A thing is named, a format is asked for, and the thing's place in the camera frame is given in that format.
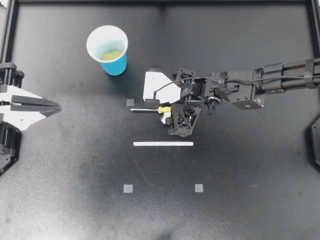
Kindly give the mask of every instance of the wire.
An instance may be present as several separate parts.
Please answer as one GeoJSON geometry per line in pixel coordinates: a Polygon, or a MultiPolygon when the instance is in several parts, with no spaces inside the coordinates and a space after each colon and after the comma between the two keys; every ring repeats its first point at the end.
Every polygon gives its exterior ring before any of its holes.
{"type": "MultiPolygon", "coordinates": [[[[319,79],[320,76],[310,76],[311,78],[319,79]]],[[[265,77],[265,78],[257,78],[257,79],[252,79],[252,80],[227,80],[225,81],[226,83],[253,83],[253,82],[258,82],[258,81],[264,81],[264,80],[278,80],[278,79],[304,79],[304,76],[270,76],[270,77],[265,77]]]]}
{"type": "Polygon", "coordinates": [[[213,82],[218,83],[217,80],[211,79],[211,78],[206,77],[206,76],[201,76],[201,77],[199,77],[199,76],[196,76],[196,77],[192,76],[192,77],[187,77],[187,78],[183,78],[183,79],[171,81],[171,82],[167,83],[166,85],[163,85],[163,86],[160,87],[158,90],[155,90],[155,91],[153,92],[153,96],[155,96],[158,91],[160,91],[161,89],[165,88],[166,86],[168,86],[168,85],[170,85],[170,84],[174,84],[174,83],[178,83],[178,82],[185,81],[185,80],[190,80],[190,79],[207,79],[207,80],[211,80],[211,81],[213,81],[213,82]]]}

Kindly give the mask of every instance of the robotic arm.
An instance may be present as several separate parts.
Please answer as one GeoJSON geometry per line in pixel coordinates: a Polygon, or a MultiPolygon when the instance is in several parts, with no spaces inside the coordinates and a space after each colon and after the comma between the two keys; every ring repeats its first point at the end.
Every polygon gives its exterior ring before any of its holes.
{"type": "Polygon", "coordinates": [[[293,89],[313,89],[318,85],[320,58],[267,65],[253,71],[214,72],[208,77],[197,77],[194,71],[180,68],[173,75],[173,81],[155,90],[153,98],[145,98],[145,105],[147,109],[170,105],[171,114],[161,121],[168,125],[170,135],[186,137],[192,135],[200,112],[205,110],[205,113],[211,115],[222,100],[231,102],[241,110],[260,109],[264,107],[266,94],[281,94],[293,89]],[[159,100],[160,90],[173,84],[176,85],[175,88],[180,88],[179,99],[172,102],[171,97],[169,103],[160,104],[163,102],[159,100]]]}

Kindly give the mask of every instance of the blue cup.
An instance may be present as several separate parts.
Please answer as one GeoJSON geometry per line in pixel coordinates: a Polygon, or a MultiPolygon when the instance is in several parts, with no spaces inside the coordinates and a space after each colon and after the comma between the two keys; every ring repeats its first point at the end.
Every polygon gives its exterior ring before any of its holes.
{"type": "Polygon", "coordinates": [[[112,25],[100,26],[90,33],[86,40],[86,50],[103,70],[112,76],[122,74],[127,67],[128,38],[124,31],[112,25]],[[105,53],[122,51],[112,60],[102,60],[105,53]]]}

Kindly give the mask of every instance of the metal frame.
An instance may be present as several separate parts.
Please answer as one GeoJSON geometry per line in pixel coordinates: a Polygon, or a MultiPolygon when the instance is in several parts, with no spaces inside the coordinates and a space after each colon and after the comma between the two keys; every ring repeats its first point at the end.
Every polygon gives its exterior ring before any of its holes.
{"type": "Polygon", "coordinates": [[[109,4],[183,4],[183,3],[306,3],[311,25],[314,57],[320,58],[320,8],[318,0],[8,0],[0,45],[1,63],[11,61],[19,3],[109,3],[109,4]]]}

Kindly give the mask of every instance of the black table surface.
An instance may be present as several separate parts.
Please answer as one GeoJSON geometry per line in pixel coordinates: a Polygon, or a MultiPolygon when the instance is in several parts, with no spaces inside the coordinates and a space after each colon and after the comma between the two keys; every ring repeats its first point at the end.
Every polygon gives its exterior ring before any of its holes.
{"type": "Polygon", "coordinates": [[[259,110],[223,102],[182,139],[194,147],[133,147],[181,138],[158,114],[126,106],[143,102],[149,66],[206,76],[313,58],[309,24],[300,3],[21,4],[12,61],[22,87],[63,109],[23,134],[19,161],[0,177],[0,238],[320,239],[320,172],[306,137],[317,89],[267,96],[259,110]],[[128,36],[117,77],[86,51],[102,25],[128,36]]]}

